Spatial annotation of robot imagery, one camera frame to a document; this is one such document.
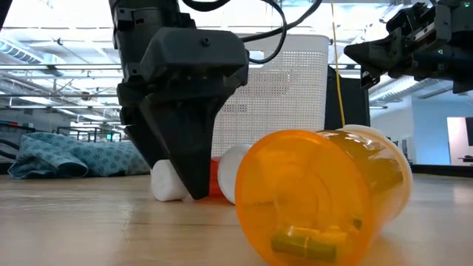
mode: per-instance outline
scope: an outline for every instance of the wooden table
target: wooden table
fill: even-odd
[[[149,177],[0,177],[1,266],[265,265],[221,201],[154,200]],[[363,266],[473,265],[473,179],[416,177]]]

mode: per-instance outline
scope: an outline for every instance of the white perforated panel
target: white perforated panel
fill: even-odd
[[[246,44],[269,56],[279,36]],[[329,40],[320,35],[288,35],[270,63],[251,68],[248,85],[222,107],[214,127],[213,156],[232,146],[254,143],[283,129],[324,128]]]

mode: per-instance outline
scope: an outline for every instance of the yellow cable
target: yellow cable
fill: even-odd
[[[341,100],[341,90],[340,90],[340,74],[339,74],[339,71],[338,71],[338,52],[337,52],[337,37],[336,37],[336,26],[335,26],[334,0],[331,0],[331,5],[332,5],[332,17],[333,17],[333,19],[332,19],[333,47],[335,48],[335,71],[336,71],[338,104],[340,106],[341,126],[345,126],[345,113],[343,112],[343,102]]]

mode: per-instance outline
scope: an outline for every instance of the orange object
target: orange object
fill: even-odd
[[[374,129],[281,131],[243,159],[236,212],[269,265],[357,265],[411,184],[406,158]]]
[[[219,162],[220,157],[213,157],[210,164],[210,190],[208,196],[213,198],[225,198],[219,187],[217,174],[219,169]]]

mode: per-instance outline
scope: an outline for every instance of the teal fabric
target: teal fabric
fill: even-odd
[[[111,177],[149,173],[130,142],[82,143],[71,137],[36,132],[21,137],[11,177]]]

